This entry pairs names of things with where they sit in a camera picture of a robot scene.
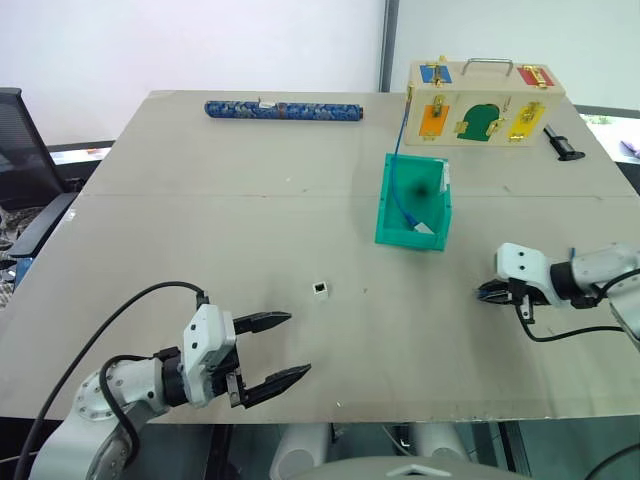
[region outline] office chair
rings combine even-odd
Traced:
[[[32,259],[77,193],[56,172],[21,93],[19,88],[0,88],[0,206],[7,211],[45,207],[5,254]]]

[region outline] teal box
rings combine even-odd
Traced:
[[[405,210],[431,233],[416,232],[407,223],[391,192],[392,153],[387,153],[380,202],[376,243],[423,250],[444,250],[451,224],[449,162],[442,158],[398,155],[395,177],[397,196]]]

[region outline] wooden lock box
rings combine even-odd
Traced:
[[[507,59],[413,62],[407,145],[528,146],[565,95],[545,65]]]

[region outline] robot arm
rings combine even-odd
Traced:
[[[117,478],[135,458],[137,432],[171,407],[184,403],[204,407],[228,392],[232,407],[249,408],[284,392],[311,365],[280,371],[246,389],[235,344],[236,335],[260,332],[290,317],[269,312],[233,320],[229,312],[204,304],[184,330],[182,353],[172,347],[151,358],[114,357],[82,383],[71,412],[40,449],[30,478]],[[105,385],[118,408],[105,398]]]
[[[555,263],[538,250],[505,243],[496,253],[496,273],[498,280],[480,286],[480,300],[513,304],[521,321],[532,324],[534,305],[593,308],[606,297],[614,317],[640,350],[639,250],[613,244]]]

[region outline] wooden table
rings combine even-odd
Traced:
[[[357,123],[214,120],[210,99],[360,103]],[[161,422],[475,420],[640,411],[640,356],[623,334],[534,344],[510,307],[478,302],[493,254],[510,241],[565,259],[637,244],[632,187],[565,102],[552,125],[587,158],[531,148],[407,147],[448,158],[453,223],[445,252],[377,245],[384,155],[399,94],[155,92],[47,242],[0,318],[0,415],[33,417],[66,365],[124,300],[185,280],[240,316],[294,316],[239,337],[249,386],[310,362],[285,394],[249,410],[226,396]],[[329,298],[314,298],[326,281]],[[82,379],[111,355],[181,346],[187,291],[157,292],[88,354],[51,410],[63,418]],[[614,324],[608,306],[536,309],[540,335]]]

